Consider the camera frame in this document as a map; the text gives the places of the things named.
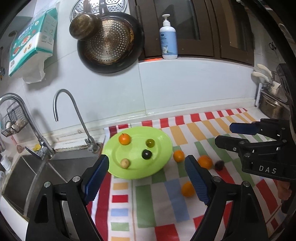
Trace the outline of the person's hand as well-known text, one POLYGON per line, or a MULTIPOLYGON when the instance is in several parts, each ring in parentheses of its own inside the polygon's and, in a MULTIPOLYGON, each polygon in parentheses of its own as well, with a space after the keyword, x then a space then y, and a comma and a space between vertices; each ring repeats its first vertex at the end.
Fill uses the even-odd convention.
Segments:
POLYGON ((277 182, 277 190, 279 199, 286 201, 290 198, 292 190, 290 189, 290 183, 284 181, 277 182))

